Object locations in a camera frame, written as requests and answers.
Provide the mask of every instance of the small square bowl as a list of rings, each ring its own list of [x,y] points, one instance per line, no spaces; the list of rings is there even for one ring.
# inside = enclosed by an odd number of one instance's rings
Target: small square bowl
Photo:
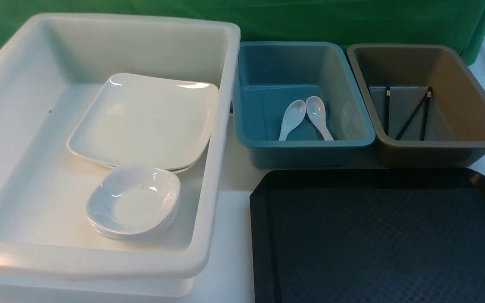
[[[146,165],[114,168],[91,194],[87,217],[102,236],[137,239],[173,221],[181,183],[172,172]]]

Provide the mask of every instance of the black chopsticks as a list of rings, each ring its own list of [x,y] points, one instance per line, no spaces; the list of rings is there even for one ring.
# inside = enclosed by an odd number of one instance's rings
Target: black chopsticks
[[[414,117],[416,116],[416,114],[418,113],[422,105],[424,105],[424,116],[422,120],[422,128],[420,129],[420,140],[421,141],[425,140],[426,127],[428,125],[429,102],[432,99],[432,95],[433,95],[433,89],[431,86],[429,86],[422,100],[420,100],[419,104],[416,106],[412,114],[409,116],[408,120],[406,121],[402,129],[400,129],[400,132],[396,136],[396,140],[402,139],[402,136],[408,130],[408,127],[410,126],[411,122],[413,121]],[[390,112],[390,87],[387,86],[385,89],[385,127],[384,127],[385,134],[387,134],[387,136],[389,134],[389,112]]]

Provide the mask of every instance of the black tray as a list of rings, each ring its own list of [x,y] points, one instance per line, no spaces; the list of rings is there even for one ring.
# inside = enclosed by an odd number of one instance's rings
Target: black tray
[[[273,171],[250,214],[256,303],[485,303],[475,171]]]

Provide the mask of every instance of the teal bin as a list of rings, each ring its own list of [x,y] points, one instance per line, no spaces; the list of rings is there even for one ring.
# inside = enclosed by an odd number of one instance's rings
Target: teal bin
[[[325,103],[335,140],[324,141],[306,116],[278,141],[287,107],[310,96]],[[258,168],[335,167],[375,139],[342,49],[326,42],[241,43],[233,117],[237,139]]]

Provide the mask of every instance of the brown bin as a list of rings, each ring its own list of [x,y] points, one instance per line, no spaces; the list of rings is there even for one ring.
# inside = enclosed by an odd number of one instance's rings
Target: brown bin
[[[356,44],[348,58],[381,165],[466,167],[485,155],[485,91],[454,50]]]

